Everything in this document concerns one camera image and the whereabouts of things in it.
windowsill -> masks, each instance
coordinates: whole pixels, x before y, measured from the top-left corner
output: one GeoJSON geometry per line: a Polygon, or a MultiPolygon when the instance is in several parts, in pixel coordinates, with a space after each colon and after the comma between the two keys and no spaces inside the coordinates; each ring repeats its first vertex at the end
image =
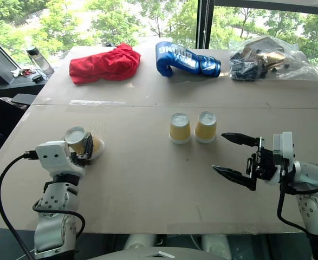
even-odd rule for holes
{"type": "Polygon", "coordinates": [[[26,77],[16,77],[10,84],[0,84],[0,98],[4,96],[13,98],[18,93],[37,95],[48,81],[35,83],[32,78],[36,75],[39,75],[38,72],[26,77]]]}

blue boxing glove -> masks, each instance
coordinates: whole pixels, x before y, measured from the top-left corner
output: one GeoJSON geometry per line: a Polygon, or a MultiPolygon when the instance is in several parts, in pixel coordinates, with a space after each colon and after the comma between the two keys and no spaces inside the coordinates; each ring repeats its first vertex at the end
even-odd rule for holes
{"type": "Polygon", "coordinates": [[[188,49],[171,42],[159,42],[155,48],[158,72],[164,77],[173,74],[170,66],[195,74],[218,77],[221,63],[211,56],[196,55],[188,49]]]}

clear plastic bag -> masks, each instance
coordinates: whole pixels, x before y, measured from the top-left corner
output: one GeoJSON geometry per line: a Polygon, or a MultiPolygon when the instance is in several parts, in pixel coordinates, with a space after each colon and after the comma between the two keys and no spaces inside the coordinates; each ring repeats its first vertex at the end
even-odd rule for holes
{"type": "Polygon", "coordinates": [[[318,70],[299,51],[298,44],[291,45],[269,35],[237,46],[231,51],[230,67],[230,77],[234,80],[318,80],[318,70]]]}

red cloth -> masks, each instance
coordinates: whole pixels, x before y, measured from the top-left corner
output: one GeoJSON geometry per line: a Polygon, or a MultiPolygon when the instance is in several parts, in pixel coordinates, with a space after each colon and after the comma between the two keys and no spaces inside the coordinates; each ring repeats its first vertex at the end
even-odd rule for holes
{"type": "Polygon", "coordinates": [[[140,57],[131,46],[122,43],[107,53],[71,60],[70,77],[75,84],[99,79],[125,80],[136,73],[140,57]]]}

wooden table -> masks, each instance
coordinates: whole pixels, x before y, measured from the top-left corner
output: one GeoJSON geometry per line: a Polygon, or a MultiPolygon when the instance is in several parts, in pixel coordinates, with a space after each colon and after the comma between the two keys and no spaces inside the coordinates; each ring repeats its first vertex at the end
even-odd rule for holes
{"type": "MultiPolygon", "coordinates": [[[[23,151],[59,140],[68,128],[80,125],[106,142],[104,154],[87,167],[79,185],[86,232],[297,231],[276,217],[279,186],[259,180],[251,192],[218,175],[211,165],[244,172],[254,152],[223,139],[223,132],[262,136],[272,149],[273,134],[293,131],[296,159],[318,163],[317,81],[235,82],[227,76],[227,52],[212,50],[196,52],[222,61],[219,78],[175,70],[168,79],[156,71],[154,49],[145,49],[138,50],[141,65],[133,78],[73,85],[69,60],[105,50],[71,50],[0,150],[0,173],[23,151]],[[169,141],[173,113],[188,114],[194,128],[202,111],[217,115],[215,142],[169,141]]],[[[49,180],[39,161],[22,160],[8,172],[3,204],[15,228],[35,229],[38,217],[31,206],[49,180]]],[[[293,196],[287,196],[283,215],[302,224],[293,196]]]]}

